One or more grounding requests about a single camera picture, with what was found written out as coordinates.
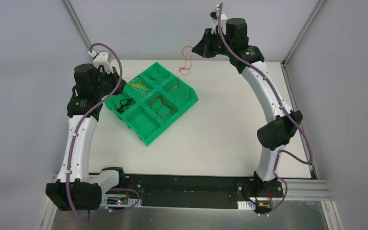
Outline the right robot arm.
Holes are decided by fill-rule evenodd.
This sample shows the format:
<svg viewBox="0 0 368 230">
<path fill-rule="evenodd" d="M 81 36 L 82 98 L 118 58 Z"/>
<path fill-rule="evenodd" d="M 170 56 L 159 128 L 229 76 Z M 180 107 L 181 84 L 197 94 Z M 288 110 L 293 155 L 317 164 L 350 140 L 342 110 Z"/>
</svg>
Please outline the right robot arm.
<svg viewBox="0 0 368 230">
<path fill-rule="evenodd" d="M 215 18 L 213 26 L 205 29 L 192 52 L 204 58 L 227 56 L 255 93 L 267 123 L 257 130 L 262 152 L 253 174 L 252 194 L 267 195 L 278 185 L 274 171 L 279 151 L 285 149 L 297 132 L 296 126 L 303 119 L 301 111 L 293 110 L 271 82 L 263 54 L 257 46 L 249 44 L 243 18 Z"/>
</svg>

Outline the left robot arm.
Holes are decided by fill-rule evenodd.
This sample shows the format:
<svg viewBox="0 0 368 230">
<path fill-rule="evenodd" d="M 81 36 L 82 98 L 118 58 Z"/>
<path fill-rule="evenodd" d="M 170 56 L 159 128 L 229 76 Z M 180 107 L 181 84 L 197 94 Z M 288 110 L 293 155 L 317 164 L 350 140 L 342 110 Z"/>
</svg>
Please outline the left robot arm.
<svg viewBox="0 0 368 230">
<path fill-rule="evenodd" d="M 120 167 L 107 167 L 90 178 L 92 138 L 99 121 L 103 98 L 121 93 L 125 82 L 115 67 L 81 64 L 74 69 L 75 85 L 67 105 L 68 139 L 62 166 L 55 182 L 47 183 L 46 195 L 60 211 L 96 210 L 102 196 L 112 190 L 121 194 L 127 181 Z"/>
</svg>

